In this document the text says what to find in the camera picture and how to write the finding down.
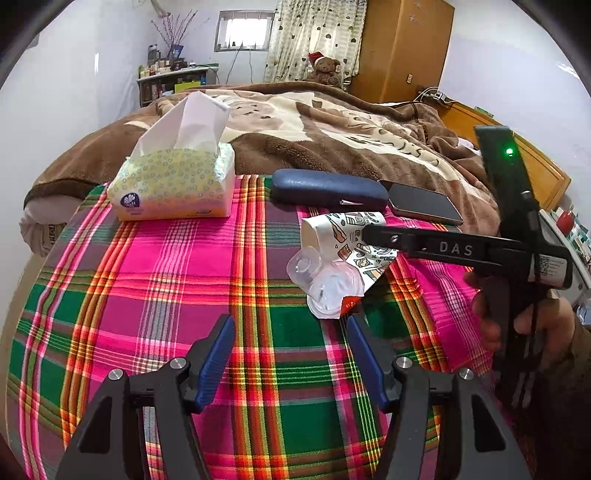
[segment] curtain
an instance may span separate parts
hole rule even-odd
[[[277,5],[265,82],[305,80],[308,53],[322,52],[341,63],[344,78],[357,75],[361,32],[368,0],[280,0]]]

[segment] window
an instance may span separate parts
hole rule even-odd
[[[220,12],[215,51],[269,50],[274,15],[254,10]]]

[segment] metal screw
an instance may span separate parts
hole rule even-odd
[[[459,371],[460,378],[464,380],[472,380],[474,378],[474,372],[469,368],[461,368]]]
[[[413,361],[407,356],[399,356],[396,359],[396,365],[398,365],[400,368],[411,368]]]
[[[119,380],[123,377],[123,370],[120,368],[114,368],[109,372],[109,380]]]
[[[170,361],[170,366],[172,368],[174,368],[175,370],[180,370],[181,368],[184,368],[185,365],[187,365],[187,361],[182,356],[178,356],[177,358],[173,358]]]

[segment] human hand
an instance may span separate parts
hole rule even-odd
[[[473,288],[481,288],[481,278],[474,272],[464,275],[464,281]],[[501,327],[489,318],[489,307],[481,291],[472,300],[472,312],[480,319],[482,345],[485,349],[496,352],[501,348]],[[517,333],[531,333],[532,312],[533,305],[530,305],[513,321]],[[573,339],[575,321],[573,309],[564,298],[547,298],[538,303],[536,330],[546,331],[540,370],[548,368],[566,354]]]

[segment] dried branches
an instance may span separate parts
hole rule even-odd
[[[186,36],[187,29],[193,21],[193,18],[195,18],[195,15],[197,15],[197,10],[194,12],[193,10],[190,10],[187,16],[182,20],[179,14],[177,14],[176,17],[174,15],[169,15],[163,18],[162,29],[164,30],[164,33],[162,33],[162,30],[159,29],[157,23],[152,20],[154,27],[168,46],[169,53],[170,50],[172,50],[173,45],[180,45],[183,38]]]

